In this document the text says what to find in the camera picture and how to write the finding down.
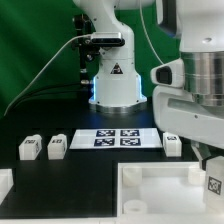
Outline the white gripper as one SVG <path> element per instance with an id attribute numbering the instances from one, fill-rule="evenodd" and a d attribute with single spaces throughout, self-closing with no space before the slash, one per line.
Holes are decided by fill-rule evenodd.
<path id="1" fill-rule="evenodd" d="M 206 169 L 210 146 L 224 149 L 224 73 L 177 59 L 151 70 L 157 127 L 192 140 L 199 167 Z"/>

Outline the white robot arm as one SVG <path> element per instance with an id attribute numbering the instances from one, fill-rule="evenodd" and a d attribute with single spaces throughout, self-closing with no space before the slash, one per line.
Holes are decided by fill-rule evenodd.
<path id="1" fill-rule="evenodd" d="M 126 113 L 144 105 L 134 65 L 134 33 L 117 10 L 156 5 L 157 24 L 180 39 L 178 59 L 151 70 L 157 127 L 191 141 L 203 169 L 211 146 L 224 149 L 224 0 L 73 0 L 95 31 L 99 71 L 89 103 L 103 113 Z"/>

